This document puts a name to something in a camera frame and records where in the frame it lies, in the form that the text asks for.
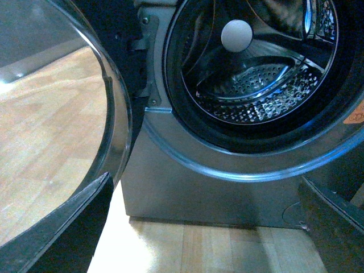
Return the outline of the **left gripper black camera right finger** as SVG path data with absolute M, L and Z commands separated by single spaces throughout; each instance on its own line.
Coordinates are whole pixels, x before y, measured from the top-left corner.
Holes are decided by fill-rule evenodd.
M 298 193 L 327 272 L 363 272 L 363 210 L 305 176 Z

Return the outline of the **left gripper black camera left finger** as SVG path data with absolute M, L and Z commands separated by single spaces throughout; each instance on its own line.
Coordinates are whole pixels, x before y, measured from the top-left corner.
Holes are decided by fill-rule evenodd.
M 105 173 L 1 246 L 1 272 L 87 272 L 114 192 Z

